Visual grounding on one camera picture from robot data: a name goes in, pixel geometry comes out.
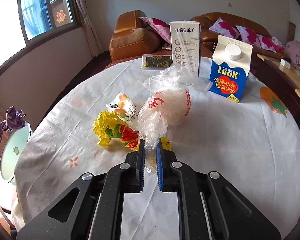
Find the dark floor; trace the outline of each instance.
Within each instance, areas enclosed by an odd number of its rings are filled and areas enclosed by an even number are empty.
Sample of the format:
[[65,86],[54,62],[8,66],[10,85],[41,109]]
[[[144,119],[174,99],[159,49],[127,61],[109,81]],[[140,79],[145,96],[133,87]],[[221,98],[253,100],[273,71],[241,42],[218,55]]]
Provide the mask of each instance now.
[[68,94],[72,89],[74,89],[81,82],[86,79],[98,74],[103,71],[106,66],[111,63],[109,50],[101,53],[99,56],[94,57],[80,72],[70,81],[70,83],[66,86],[66,88],[58,95],[57,99],[54,100],[53,104],[50,106],[42,120],[46,117],[46,115],[52,110],[52,108],[62,99],[66,94]]

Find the window frame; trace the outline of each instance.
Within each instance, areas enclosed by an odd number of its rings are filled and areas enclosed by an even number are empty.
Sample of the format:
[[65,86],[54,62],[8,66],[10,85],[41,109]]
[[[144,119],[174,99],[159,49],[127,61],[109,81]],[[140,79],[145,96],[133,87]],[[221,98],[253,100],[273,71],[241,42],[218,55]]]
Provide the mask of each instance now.
[[41,33],[29,40],[26,35],[24,20],[23,20],[23,16],[22,16],[21,0],[17,0],[19,20],[20,20],[21,30],[22,30],[23,37],[25,39],[26,46],[23,49],[21,49],[20,51],[18,51],[16,54],[11,56],[10,58],[8,58],[2,65],[0,65],[0,76],[11,65],[16,63],[20,58],[25,56],[31,50],[35,49],[36,47],[42,45],[43,43],[45,43],[59,35],[62,35],[66,32],[69,32],[71,30],[74,30],[74,29],[82,26],[82,24],[80,22],[80,17],[78,14],[78,9],[77,9],[75,0],[67,0],[67,5],[68,5],[73,22],[67,23],[67,24],[59,26],[59,27],[56,27],[50,0],[45,0],[45,2],[46,2],[46,9],[47,9],[48,17],[50,20],[51,30]]

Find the window sill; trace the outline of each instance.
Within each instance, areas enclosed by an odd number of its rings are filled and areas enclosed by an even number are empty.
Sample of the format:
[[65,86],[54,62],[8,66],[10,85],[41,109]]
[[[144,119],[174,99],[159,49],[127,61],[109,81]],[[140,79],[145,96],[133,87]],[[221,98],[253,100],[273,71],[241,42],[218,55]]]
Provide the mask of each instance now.
[[69,31],[72,31],[76,28],[81,27],[81,25],[74,25],[71,26],[69,28],[66,29],[62,29],[58,32],[55,32],[49,36],[46,36],[40,40],[38,40],[37,42],[31,44],[30,46],[27,46],[25,48],[23,48],[22,50],[20,50],[19,52],[17,52],[15,55],[13,55],[12,57],[10,57],[9,59],[7,59],[1,66],[0,66],[0,76],[3,74],[3,72],[5,72],[11,65],[13,65],[14,63],[16,63],[19,59],[21,59],[23,56],[25,56],[26,54],[28,54],[31,50],[35,49],[36,47],[44,44],[45,42],[52,40],[53,38],[60,36],[64,33],[67,33]]

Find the pink fabric cover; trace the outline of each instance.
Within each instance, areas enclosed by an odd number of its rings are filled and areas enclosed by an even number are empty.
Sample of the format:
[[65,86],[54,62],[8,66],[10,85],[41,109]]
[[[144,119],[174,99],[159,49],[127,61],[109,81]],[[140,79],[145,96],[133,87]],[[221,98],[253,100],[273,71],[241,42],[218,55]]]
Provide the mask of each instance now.
[[284,52],[284,45],[281,41],[279,41],[276,37],[272,37],[271,40],[276,51]]
[[286,44],[285,53],[291,58],[292,63],[300,64],[300,42],[289,41]]
[[257,34],[257,36],[258,36],[258,39],[259,39],[259,42],[260,42],[260,45],[261,45],[262,49],[270,50],[274,53],[277,53],[274,49],[273,42],[272,42],[272,39],[270,37],[265,37],[265,36],[262,36],[262,35],[259,35],[259,34]]
[[254,30],[239,25],[236,25],[236,27],[240,32],[241,41],[261,48],[258,36]]
[[221,19],[221,17],[219,17],[219,19],[209,28],[209,30],[233,39],[237,39],[240,35],[235,28]]
[[141,20],[148,23],[166,42],[171,44],[170,26],[164,21],[152,17],[140,17]]

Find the milk carton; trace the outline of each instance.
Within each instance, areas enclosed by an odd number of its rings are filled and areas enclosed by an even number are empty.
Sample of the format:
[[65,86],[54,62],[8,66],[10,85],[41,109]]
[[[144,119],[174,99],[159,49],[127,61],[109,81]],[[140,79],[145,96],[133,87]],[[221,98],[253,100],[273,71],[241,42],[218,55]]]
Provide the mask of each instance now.
[[218,36],[212,55],[210,91],[239,102],[250,71],[252,45]]
[[172,62],[186,66],[199,75],[200,23],[194,21],[170,22]]

